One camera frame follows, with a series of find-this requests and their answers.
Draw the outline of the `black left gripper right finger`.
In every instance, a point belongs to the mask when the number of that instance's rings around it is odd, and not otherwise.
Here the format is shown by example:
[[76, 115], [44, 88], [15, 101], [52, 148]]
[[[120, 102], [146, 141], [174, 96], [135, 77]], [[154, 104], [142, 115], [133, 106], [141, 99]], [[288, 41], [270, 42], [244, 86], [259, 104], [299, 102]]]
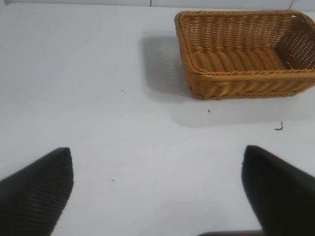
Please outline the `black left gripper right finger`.
[[259, 146], [247, 146], [242, 184], [266, 236], [315, 234], [313, 176]]

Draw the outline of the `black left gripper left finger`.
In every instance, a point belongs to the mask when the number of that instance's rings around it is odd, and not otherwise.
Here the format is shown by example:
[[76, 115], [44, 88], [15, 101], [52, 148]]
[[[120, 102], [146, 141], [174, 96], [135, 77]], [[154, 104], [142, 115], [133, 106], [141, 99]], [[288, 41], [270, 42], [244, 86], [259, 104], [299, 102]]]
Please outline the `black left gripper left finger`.
[[57, 148], [0, 182], [0, 234], [49, 236], [74, 185], [68, 147]]

